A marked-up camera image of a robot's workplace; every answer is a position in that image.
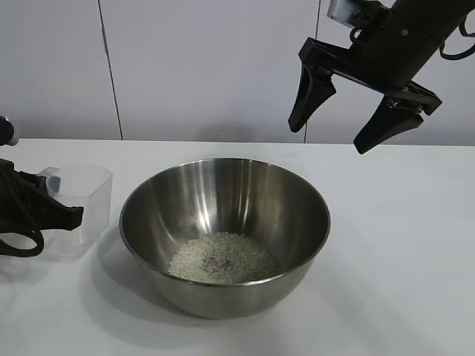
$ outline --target white table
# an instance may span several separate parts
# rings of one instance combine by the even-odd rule
[[[238,320],[176,313],[117,232],[143,180],[215,156],[288,168],[332,214],[302,284]],[[114,173],[111,226],[80,261],[0,258],[0,355],[475,355],[475,148],[23,140],[0,157]]]

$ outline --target white rice grains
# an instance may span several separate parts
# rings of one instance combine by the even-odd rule
[[[168,272],[201,283],[247,283],[276,275],[278,262],[256,240],[220,232],[189,240],[174,255]]]

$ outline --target robotic arm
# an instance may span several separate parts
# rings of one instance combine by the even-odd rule
[[[450,60],[475,53],[475,45],[459,55],[443,53],[445,40],[457,27],[463,36],[475,37],[465,29],[465,19],[474,8],[475,0],[397,0],[391,8],[379,1],[332,0],[328,15],[352,28],[352,45],[345,49],[307,39],[299,53],[301,82],[290,129],[298,132],[336,93],[334,74],[384,94],[355,138],[360,154],[419,127],[420,114],[431,115],[442,101],[412,78],[437,50]]]

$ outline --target stainless steel bowl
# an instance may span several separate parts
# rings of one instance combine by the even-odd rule
[[[213,319],[254,314],[285,298],[329,230],[327,205],[308,182],[249,159],[207,159],[158,173],[132,193],[120,217],[124,243],[157,290],[179,308]],[[167,273],[188,240],[224,231],[259,240],[278,258],[281,273],[234,285]]]

